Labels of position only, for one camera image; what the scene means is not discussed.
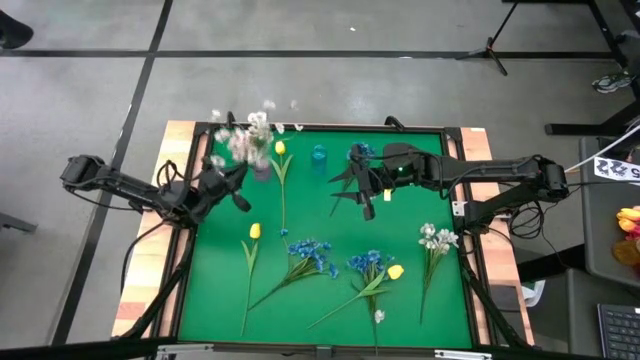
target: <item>wooden table frame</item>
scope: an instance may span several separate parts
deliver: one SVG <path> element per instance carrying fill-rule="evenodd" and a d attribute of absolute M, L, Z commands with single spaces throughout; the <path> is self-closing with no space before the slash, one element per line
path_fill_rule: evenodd
<path fill-rule="evenodd" d="M 211 147 L 211 137 L 205 136 L 208 135 L 208 129 L 209 126 L 206 126 L 205 123 L 169 121 L 160 146 L 154 174 L 170 159 L 187 176 L 190 173 L 193 176 L 197 175 L 201 169 L 200 166 L 194 166 L 194 164 L 200 164 L 199 159 L 205 156 L 207 149 Z M 484 129 L 447 128 L 445 133 L 449 135 L 447 136 L 449 155 L 458 157 L 458 154 L 461 153 L 461 158 L 465 160 L 491 159 L 489 142 Z M 193 186 L 197 186 L 197 181 L 193 182 Z M 469 191 L 474 200 L 486 200 L 499 194 L 498 185 L 495 183 L 458 185 L 456 187 L 457 200 L 464 200 L 465 194 L 469 194 Z M 142 217 L 138 234 L 144 233 L 159 222 L 160 219 L 156 214 L 145 213 Z M 507 226 L 503 221 L 494 220 L 491 227 L 508 234 Z M 112 335 L 121 335 L 129 330 L 147 309 L 157 295 L 161 284 L 166 281 L 182 258 L 189 236 L 194 236 L 194 234 L 190 234 L 188 230 L 173 231 L 173 228 L 168 225 L 161 226 L 134 248 Z M 467 251 L 473 250 L 474 243 L 474 239 L 470 236 L 465 236 Z M 487 284 L 507 285 L 514 286 L 517 289 L 526 340 L 528 343 L 533 344 L 533 334 L 520 289 L 520 280 L 511 244 L 500 235 L 493 233 L 481 235 L 478 244 L 481 251 L 468 255 L 473 270 L 481 281 L 484 280 L 485 287 Z M 477 253 L 481 253 L 483 256 L 476 257 L 475 254 Z M 175 323 L 177 322 L 172 322 L 172 319 L 178 314 L 177 310 L 182 307 L 182 299 L 177 297 L 176 294 L 182 291 L 184 286 L 185 281 L 181 281 L 176 286 L 161 311 L 162 320 L 154 322 L 146 330 L 145 337 L 149 335 L 175 335 L 177 330 L 175 329 Z M 470 314 L 470 316 L 475 318 L 477 325 L 476 329 L 471 329 L 472 337 L 475 337 L 475 341 L 478 344 L 491 344 L 491 339 L 494 336 L 493 329 L 488 326 L 480 300 L 471 292 L 471 289 L 468 289 L 468 291 L 469 296 L 473 296 L 472 306 L 475 310 L 475 314 Z"/>

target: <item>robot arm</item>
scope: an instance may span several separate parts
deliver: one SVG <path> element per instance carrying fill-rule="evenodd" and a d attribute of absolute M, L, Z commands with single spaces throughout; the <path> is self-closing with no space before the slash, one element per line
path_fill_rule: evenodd
<path fill-rule="evenodd" d="M 80 155 L 69 159 L 60 179 L 65 190 L 71 193 L 104 190 L 129 200 L 131 207 L 138 211 L 151 209 L 171 224 L 191 227 L 201 223 L 227 195 L 232 196 L 240 210 L 249 211 L 251 205 L 237 193 L 246 174 L 247 164 L 217 169 L 205 163 L 198 176 L 199 189 L 192 187 L 188 179 L 171 181 L 168 176 L 166 184 L 156 187 L 121 173 L 97 156 Z"/>
<path fill-rule="evenodd" d="M 405 143 L 384 147 L 383 156 L 367 158 L 358 145 L 351 149 L 351 161 L 345 172 L 331 179 L 340 181 L 355 177 L 357 192 L 337 193 L 364 205 L 364 217 L 375 217 L 371 198 L 383 191 L 404 186 L 422 186 L 439 191 L 444 199 L 455 186 L 474 182 L 519 182 L 487 201 L 468 201 L 460 226 L 469 231 L 486 231 L 493 218 L 507 210 L 532 201 L 558 202 L 569 195 L 562 166 L 541 156 L 515 160 L 460 161 L 449 156 L 434 155 Z M 370 159 L 382 160 L 371 168 Z"/>

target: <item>yellow tulip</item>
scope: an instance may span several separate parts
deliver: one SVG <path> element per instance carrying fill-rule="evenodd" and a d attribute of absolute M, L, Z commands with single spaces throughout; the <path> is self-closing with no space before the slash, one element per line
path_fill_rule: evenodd
<path fill-rule="evenodd" d="M 287 151 L 287 147 L 284 146 L 284 143 L 282 141 L 278 141 L 276 143 L 276 154 L 284 155 L 286 151 Z"/>
<path fill-rule="evenodd" d="M 255 224 L 251 225 L 251 230 L 249 230 L 249 236 L 254 240 L 258 240 L 260 238 L 260 224 L 259 223 L 255 223 Z"/>
<path fill-rule="evenodd" d="M 403 272 L 404 272 L 404 268 L 402 268 L 402 266 L 400 265 L 393 265 L 387 270 L 387 274 L 389 274 L 389 277 L 391 278 L 391 280 L 398 279 L 400 276 L 402 276 Z"/>

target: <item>sticker label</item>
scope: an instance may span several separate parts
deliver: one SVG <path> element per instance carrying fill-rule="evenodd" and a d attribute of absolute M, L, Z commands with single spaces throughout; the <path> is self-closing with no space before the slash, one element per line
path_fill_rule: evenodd
<path fill-rule="evenodd" d="M 593 173 L 596 176 L 614 181 L 640 181 L 640 165 L 601 157 L 593 161 Z"/>

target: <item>gray floor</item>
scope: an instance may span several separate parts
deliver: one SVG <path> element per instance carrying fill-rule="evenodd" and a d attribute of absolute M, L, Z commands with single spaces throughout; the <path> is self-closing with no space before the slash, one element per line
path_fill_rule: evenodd
<path fill-rule="evenodd" d="M 34 27 L 26 49 L 147 49 L 162 3 L 0 0 L 0 8 Z M 603 6 L 607 20 L 615 31 L 627 28 L 612 3 Z M 161 49 L 462 51 L 481 46 L 507 11 L 498 0 L 182 0 Z M 496 48 L 607 50 L 588 8 L 571 5 L 521 5 Z M 0 79 L 10 84 L 0 87 L 7 129 L 0 211 L 39 224 L 29 236 L 0 232 L 0 347 L 48 341 L 92 210 L 66 194 L 58 177 L 69 156 L 111 157 L 142 63 L 0 57 Z M 633 99 L 628 90 L 591 89 L 617 69 L 611 61 L 504 64 L 508 77 L 482 60 L 157 59 L 123 171 L 150 179 L 167 120 L 206 120 L 212 108 L 242 118 L 265 99 L 276 102 L 274 117 L 284 122 L 378 124 L 392 114 L 407 125 L 485 127 L 496 158 L 540 153 L 568 166 L 578 160 L 578 138 L 546 136 L 543 125 L 599 123 Z M 292 100 L 297 110 L 288 109 Z M 549 215 L 546 234 L 557 249 L 582 242 L 579 193 Z M 108 338 L 122 258 L 138 223 L 109 212 L 70 341 Z M 515 243 L 520 259 L 551 252 L 542 241 Z M 562 348 L 554 345 L 561 340 L 541 339 Z"/>

